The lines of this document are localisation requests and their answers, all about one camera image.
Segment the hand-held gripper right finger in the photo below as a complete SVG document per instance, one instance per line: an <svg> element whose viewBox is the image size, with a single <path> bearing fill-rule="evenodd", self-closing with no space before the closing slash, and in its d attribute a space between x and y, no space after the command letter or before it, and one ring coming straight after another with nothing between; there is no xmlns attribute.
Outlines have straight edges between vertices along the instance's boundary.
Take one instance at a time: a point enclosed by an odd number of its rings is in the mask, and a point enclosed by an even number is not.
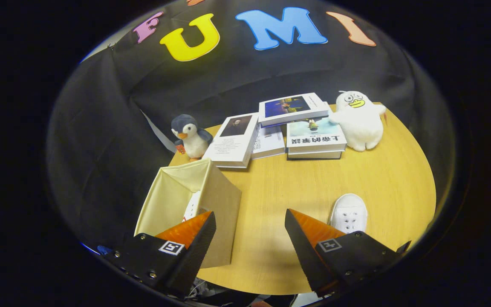
<svg viewBox="0 0 491 307"><path fill-rule="evenodd" d="M341 295L372 280L401 259L363 231L341 232L316 218L288 209L288 232L308 284L319 297Z"/></svg>

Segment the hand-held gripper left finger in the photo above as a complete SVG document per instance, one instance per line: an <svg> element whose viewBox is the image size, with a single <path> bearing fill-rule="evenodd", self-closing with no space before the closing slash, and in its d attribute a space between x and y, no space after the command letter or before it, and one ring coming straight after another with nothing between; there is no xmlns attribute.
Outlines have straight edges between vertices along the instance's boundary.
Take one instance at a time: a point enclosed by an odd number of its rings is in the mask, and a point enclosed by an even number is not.
<svg viewBox="0 0 491 307"><path fill-rule="evenodd" d="M199 214L158 235L139 233L123 246L106 249L106 261L135 281L185 298L216 233L213 211Z"/></svg>

